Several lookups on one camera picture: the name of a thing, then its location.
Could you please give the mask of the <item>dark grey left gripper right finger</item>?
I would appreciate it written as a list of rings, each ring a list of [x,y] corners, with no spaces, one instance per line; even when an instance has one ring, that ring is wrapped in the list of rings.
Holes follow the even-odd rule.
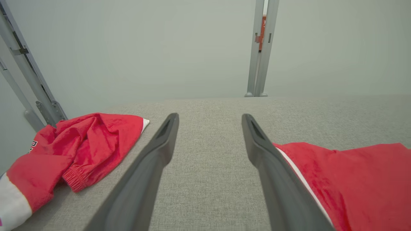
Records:
[[[286,158],[251,114],[242,115],[250,162],[257,168],[273,231],[333,231],[327,218]]]

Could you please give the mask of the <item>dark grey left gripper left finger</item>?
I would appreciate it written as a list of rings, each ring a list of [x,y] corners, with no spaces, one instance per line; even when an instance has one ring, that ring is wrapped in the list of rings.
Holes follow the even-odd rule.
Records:
[[[164,167],[170,163],[179,115],[169,114],[109,193],[86,231],[147,231]]]

